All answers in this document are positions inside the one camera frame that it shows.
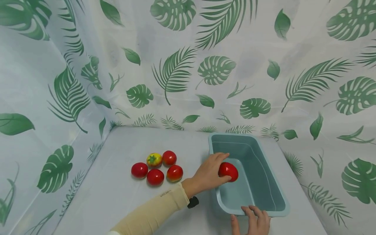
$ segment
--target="tomato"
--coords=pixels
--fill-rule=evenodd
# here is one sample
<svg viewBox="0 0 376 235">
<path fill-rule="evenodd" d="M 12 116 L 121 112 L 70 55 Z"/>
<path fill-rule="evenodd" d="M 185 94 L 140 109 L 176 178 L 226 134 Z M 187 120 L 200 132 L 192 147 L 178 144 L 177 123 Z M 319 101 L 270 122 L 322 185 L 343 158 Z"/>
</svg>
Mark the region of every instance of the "tomato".
<svg viewBox="0 0 376 235">
<path fill-rule="evenodd" d="M 159 153 L 151 153 L 147 159 L 146 163 L 150 167 L 159 167 L 162 165 L 162 156 Z"/>
<path fill-rule="evenodd" d="M 167 166 L 172 166 L 176 163 L 176 154 L 173 151 L 167 150 L 162 155 L 163 163 Z"/>
<path fill-rule="evenodd" d="M 136 178 L 142 179 L 145 178 L 147 172 L 149 171 L 147 165 L 143 162 L 138 162 L 132 166 L 130 172 Z"/>
<path fill-rule="evenodd" d="M 151 186 L 159 186 L 163 183 L 164 174 L 159 169 L 151 169 L 147 174 L 146 179 Z"/>
<path fill-rule="evenodd" d="M 231 176 L 230 182 L 234 182 L 238 179 L 239 173 L 234 165 L 229 162 L 223 162 L 219 166 L 218 176 Z"/>
<path fill-rule="evenodd" d="M 181 180 L 183 177 L 183 168 L 178 165 L 173 165 L 167 170 L 167 179 L 171 182 Z"/>
</svg>

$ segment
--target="white tablecloth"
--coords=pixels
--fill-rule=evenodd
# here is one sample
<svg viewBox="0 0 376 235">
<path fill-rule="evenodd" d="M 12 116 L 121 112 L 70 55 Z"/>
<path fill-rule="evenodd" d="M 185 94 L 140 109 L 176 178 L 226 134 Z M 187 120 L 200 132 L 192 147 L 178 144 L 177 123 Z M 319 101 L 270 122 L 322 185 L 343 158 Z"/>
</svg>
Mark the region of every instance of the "white tablecloth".
<svg viewBox="0 0 376 235">
<path fill-rule="evenodd" d="M 291 208 L 287 217 L 272 218 L 270 235 L 327 235 L 277 143 L 269 138 L 260 142 Z M 104 235 L 126 214 L 169 188 L 166 180 L 161 187 L 150 188 L 145 179 L 130 176 L 134 163 L 166 150 L 177 154 L 183 178 L 191 177 L 208 155 L 208 134 L 139 127 L 113 130 L 54 235 Z M 213 216 L 209 193 L 197 197 L 199 205 L 175 213 L 154 235 L 231 235 L 230 221 Z M 241 223 L 243 234 L 247 228 Z"/>
</svg>

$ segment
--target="arm sleeve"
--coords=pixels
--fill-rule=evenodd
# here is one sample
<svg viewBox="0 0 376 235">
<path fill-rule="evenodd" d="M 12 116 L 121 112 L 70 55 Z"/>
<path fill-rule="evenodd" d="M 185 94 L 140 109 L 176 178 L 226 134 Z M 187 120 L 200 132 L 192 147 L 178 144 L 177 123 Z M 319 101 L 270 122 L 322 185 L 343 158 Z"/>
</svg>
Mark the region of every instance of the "arm sleeve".
<svg viewBox="0 0 376 235">
<path fill-rule="evenodd" d="M 178 183 L 166 192 L 137 207 L 115 225 L 107 235 L 152 235 L 176 211 L 189 204 Z"/>
</svg>

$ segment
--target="hand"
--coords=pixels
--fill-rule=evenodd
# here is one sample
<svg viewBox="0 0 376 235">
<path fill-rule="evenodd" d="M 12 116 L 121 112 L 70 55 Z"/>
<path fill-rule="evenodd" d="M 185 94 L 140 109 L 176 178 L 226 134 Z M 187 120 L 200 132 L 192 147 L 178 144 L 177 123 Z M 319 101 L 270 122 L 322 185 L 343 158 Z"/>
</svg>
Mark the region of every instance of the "hand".
<svg viewBox="0 0 376 235">
<path fill-rule="evenodd" d="M 231 180 L 231 176 L 218 177 L 219 166 L 230 154 L 215 153 L 210 155 L 198 168 L 192 178 L 185 179 L 182 186 L 188 198 L 205 191 L 216 188 Z"/>
<path fill-rule="evenodd" d="M 249 226 L 246 235 L 268 235 L 270 229 L 270 217 L 266 211 L 260 211 L 256 206 L 242 206 L 241 209 L 248 216 Z M 240 235 L 239 222 L 235 215 L 231 215 L 232 235 Z"/>
</svg>

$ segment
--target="plastic basin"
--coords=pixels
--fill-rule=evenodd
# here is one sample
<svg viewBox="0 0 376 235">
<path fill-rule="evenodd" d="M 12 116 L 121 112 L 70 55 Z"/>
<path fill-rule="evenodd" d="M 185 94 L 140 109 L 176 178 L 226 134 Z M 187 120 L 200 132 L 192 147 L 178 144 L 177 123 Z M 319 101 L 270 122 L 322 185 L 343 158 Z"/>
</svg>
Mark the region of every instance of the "plastic basin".
<svg viewBox="0 0 376 235">
<path fill-rule="evenodd" d="M 255 205 L 270 217 L 284 217 L 290 206 L 257 138 L 252 135 L 213 133 L 210 154 L 230 153 L 225 160 L 238 169 L 239 178 L 211 191 L 214 214 L 245 215 L 241 206 Z"/>
</svg>

